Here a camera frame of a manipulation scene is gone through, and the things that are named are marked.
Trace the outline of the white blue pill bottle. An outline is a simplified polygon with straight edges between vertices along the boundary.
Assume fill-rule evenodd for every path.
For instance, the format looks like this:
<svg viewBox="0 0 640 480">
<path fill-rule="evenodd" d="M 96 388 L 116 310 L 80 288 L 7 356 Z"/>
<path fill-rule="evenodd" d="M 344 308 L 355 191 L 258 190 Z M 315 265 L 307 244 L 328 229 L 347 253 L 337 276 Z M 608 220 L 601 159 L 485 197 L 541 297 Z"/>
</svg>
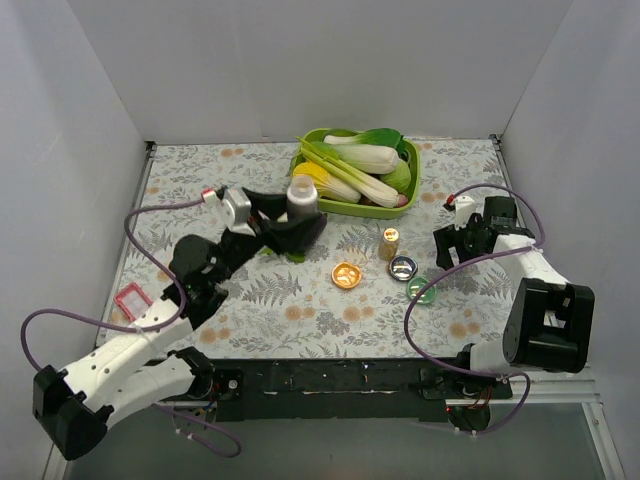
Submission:
<svg viewBox="0 0 640 480">
<path fill-rule="evenodd" d="M 286 213 L 289 221 L 318 217 L 318 192 L 310 176 L 294 176 L 286 191 Z"/>
</svg>

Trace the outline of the yellow round pill case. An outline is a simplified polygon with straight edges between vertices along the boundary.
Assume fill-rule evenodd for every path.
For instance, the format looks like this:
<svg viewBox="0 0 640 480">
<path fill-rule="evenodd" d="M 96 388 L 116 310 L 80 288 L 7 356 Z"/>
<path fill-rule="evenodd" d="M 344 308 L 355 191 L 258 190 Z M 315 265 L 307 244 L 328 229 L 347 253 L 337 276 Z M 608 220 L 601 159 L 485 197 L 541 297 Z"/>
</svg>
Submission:
<svg viewBox="0 0 640 480">
<path fill-rule="evenodd" d="M 361 281 L 362 274 L 360 269 L 348 262 L 337 264 L 331 272 L 333 283 L 344 290 L 355 288 Z"/>
</svg>

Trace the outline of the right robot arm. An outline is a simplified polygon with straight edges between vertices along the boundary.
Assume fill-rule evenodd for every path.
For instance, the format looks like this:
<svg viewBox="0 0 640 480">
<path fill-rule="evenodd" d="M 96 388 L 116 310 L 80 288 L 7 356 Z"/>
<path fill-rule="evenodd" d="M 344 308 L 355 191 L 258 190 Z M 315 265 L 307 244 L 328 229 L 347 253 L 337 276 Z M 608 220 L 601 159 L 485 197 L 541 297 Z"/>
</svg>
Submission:
<svg viewBox="0 0 640 480">
<path fill-rule="evenodd" d="M 444 208 L 454 214 L 454 223 L 434 232 L 437 266 L 451 271 L 498 253 L 496 262 L 515 289 L 503 334 L 465 348 L 469 362 L 453 371 L 454 389 L 475 397 L 488 386 L 488 373 L 581 372 L 589 350 L 593 290 L 570 282 L 551 266 L 534 234 L 519 225 L 514 199 L 488 197 L 479 213 L 471 197 L 451 196 Z"/>
</svg>

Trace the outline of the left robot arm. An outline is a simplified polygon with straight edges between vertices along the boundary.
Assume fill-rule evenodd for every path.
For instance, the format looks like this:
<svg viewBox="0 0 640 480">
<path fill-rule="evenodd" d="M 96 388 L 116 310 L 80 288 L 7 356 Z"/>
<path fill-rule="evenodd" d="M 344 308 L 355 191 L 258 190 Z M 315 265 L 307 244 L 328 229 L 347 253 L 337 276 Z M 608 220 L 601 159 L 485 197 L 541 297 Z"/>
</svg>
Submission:
<svg viewBox="0 0 640 480">
<path fill-rule="evenodd" d="M 303 254 L 327 224 L 316 210 L 294 213 L 284 194 L 222 187 L 204 191 L 200 201 L 224 218 L 220 240 L 182 237 L 165 268 L 170 285 L 140 317 L 62 369 L 37 368 L 33 415 L 65 459 L 86 455 L 116 423 L 158 401 L 207 399 L 217 380 L 202 352 L 188 347 L 156 365 L 151 360 L 214 316 L 228 296 L 223 283 L 257 253 Z"/>
</svg>

